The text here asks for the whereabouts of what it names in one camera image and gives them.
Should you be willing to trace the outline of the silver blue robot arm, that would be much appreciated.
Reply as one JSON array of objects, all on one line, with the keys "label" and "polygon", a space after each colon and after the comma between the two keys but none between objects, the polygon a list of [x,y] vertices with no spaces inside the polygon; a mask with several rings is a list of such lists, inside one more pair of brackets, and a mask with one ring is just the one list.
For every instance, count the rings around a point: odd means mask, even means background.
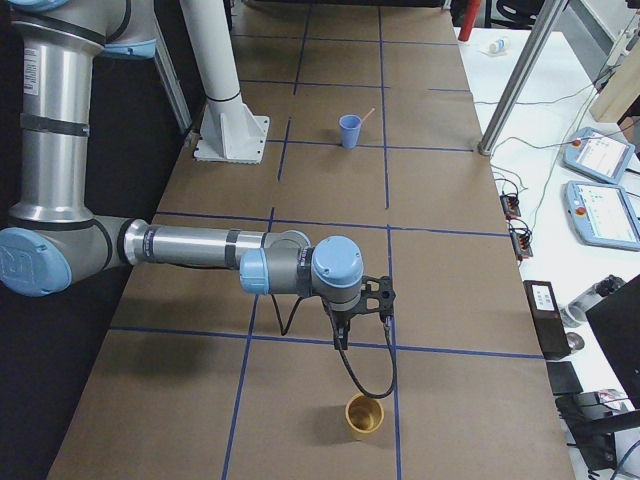
[{"label": "silver blue robot arm", "polygon": [[106,53],[149,58],[156,49],[149,1],[16,1],[24,41],[21,199],[1,233],[1,280],[41,297],[119,265],[142,262],[236,270],[252,294],[323,300],[334,343],[365,301],[359,247],[298,231],[251,232],[150,225],[97,217],[84,204],[93,61]]}]

